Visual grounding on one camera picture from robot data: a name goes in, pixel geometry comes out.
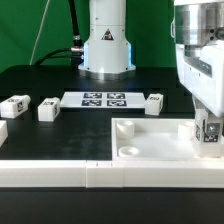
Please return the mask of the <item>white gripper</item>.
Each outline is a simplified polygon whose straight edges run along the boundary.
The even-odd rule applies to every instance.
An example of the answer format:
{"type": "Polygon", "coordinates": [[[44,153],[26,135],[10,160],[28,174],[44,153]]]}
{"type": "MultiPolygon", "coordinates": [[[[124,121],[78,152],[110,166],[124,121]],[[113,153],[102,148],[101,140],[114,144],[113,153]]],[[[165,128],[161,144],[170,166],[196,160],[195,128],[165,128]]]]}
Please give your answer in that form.
{"type": "Polygon", "coordinates": [[[224,117],[224,42],[204,46],[198,58],[202,63],[202,70],[195,64],[189,63],[184,55],[184,46],[176,45],[176,63],[180,83],[194,96],[195,113],[202,113],[207,107],[208,113],[205,125],[207,135],[221,133],[224,117]]]}

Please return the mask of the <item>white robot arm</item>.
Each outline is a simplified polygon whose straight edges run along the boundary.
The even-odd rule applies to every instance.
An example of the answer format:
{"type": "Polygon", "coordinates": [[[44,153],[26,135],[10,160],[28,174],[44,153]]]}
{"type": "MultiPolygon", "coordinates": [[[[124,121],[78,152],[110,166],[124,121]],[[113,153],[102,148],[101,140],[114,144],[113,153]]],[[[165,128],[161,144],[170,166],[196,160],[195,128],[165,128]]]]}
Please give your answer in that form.
{"type": "MultiPolygon", "coordinates": [[[[133,70],[126,0],[90,0],[90,36],[79,68],[104,79],[133,70]]],[[[224,128],[224,0],[174,0],[171,23],[179,80],[193,96],[196,132],[224,128]]]]}

